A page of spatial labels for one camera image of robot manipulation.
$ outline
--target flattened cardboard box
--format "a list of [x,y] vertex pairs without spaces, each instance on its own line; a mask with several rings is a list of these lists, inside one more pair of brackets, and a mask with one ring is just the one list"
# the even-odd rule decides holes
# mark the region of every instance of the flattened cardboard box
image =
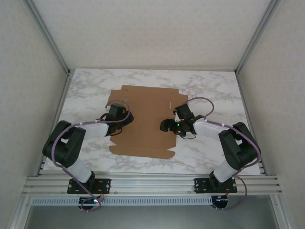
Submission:
[[108,101],[114,99],[128,102],[134,121],[110,138],[116,144],[109,147],[112,153],[161,159],[175,155],[168,149],[176,146],[177,136],[161,131],[160,123],[175,118],[174,108],[187,101],[187,95],[173,88],[122,85],[120,90],[111,91]]

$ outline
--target brown cardboard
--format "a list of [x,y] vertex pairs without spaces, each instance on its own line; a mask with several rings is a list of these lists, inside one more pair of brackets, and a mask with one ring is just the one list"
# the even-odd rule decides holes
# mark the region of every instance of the brown cardboard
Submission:
[[178,89],[123,85],[121,90],[112,90],[109,100],[126,100],[130,105],[134,121],[123,128],[121,134],[110,140],[112,153],[127,156],[145,156],[169,159],[175,155],[168,150],[176,146],[176,135],[160,130],[166,118],[175,118],[175,107],[187,101],[187,95]]

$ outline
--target white wall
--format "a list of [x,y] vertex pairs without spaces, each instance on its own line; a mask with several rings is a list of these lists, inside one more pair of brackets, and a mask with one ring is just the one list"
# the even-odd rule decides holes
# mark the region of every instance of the white wall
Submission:
[[0,7],[0,228],[50,132],[65,74],[21,0]]
[[282,0],[240,78],[263,158],[305,228],[305,1]]
[[234,70],[270,0],[35,0],[70,68]]

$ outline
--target marble surface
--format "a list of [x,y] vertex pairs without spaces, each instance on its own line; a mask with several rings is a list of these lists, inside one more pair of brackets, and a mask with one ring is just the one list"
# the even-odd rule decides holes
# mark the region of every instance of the marble surface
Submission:
[[[215,104],[210,120],[234,124],[247,123],[234,72],[76,69],[64,103],[60,120],[71,123],[95,120],[106,110],[104,106],[112,89],[122,85],[178,88],[189,98],[204,96]],[[189,103],[195,115],[206,114],[211,105],[195,100]],[[84,141],[80,159],[93,171],[209,174],[224,161],[219,141],[198,135],[195,139],[177,137],[176,152],[171,159],[154,159],[112,154],[110,137]],[[57,169],[47,159],[43,169]],[[258,165],[242,174],[259,175]]]

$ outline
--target white ceiling panel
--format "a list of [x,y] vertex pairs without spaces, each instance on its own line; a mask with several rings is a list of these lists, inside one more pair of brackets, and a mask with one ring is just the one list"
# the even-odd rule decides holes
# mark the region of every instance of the white ceiling panel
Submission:
[[270,0],[35,0],[70,68],[235,69]]

